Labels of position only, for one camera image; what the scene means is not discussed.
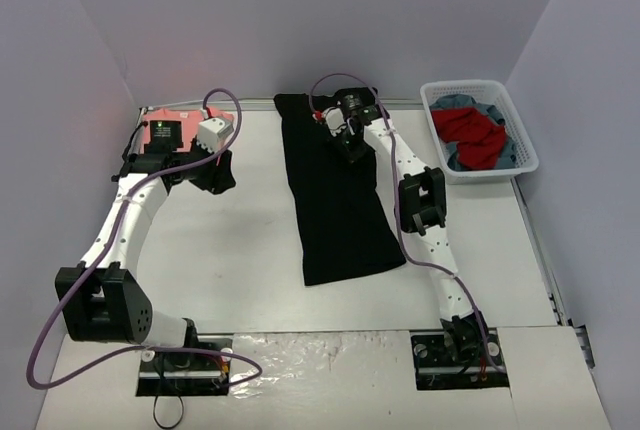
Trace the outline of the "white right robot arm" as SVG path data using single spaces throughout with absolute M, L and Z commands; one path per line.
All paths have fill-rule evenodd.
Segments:
M 400 244 L 411 241 L 419 251 L 414 265 L 431 270 L 446 356 L 465 363 L 483 348 L 487 328 L 469 292 L 459 279 L 446 229 L 445 177 L 424 163 L 397 132 L 377 104 L 367 104 L 355 92 L 338 98 L 322 112 L 331 141 L 354 162 L 373 150 L 391 163 L 394 219 Z

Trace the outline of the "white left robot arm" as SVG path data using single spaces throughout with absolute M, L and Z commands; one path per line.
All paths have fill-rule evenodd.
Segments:
M 187 318 L 153 307 L 136 280 L 140 253 L 155 215 L 171 189 L 183 182 L 213 195 L 236 184 L 231 173 L 232 118 L 208 118 L 197 126 L 187 150 L 178 121 L 147 125 L 150 140 L 140 153 L 126 156 L 116 197 L 99 235 L 80 262 L 61 268 L 55 278 L 62 314 L 74 341 L 165 347 L 179 368 L 195 365 L 201 343 Z

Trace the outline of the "black t-shirt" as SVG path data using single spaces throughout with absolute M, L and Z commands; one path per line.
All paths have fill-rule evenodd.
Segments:
M 307 287 L 380 274 L 406 263 L 376 192 L 374 152 L 348 162 L 312 117 L 314 109 L 334 106 L 343 93 L 274 96 Z

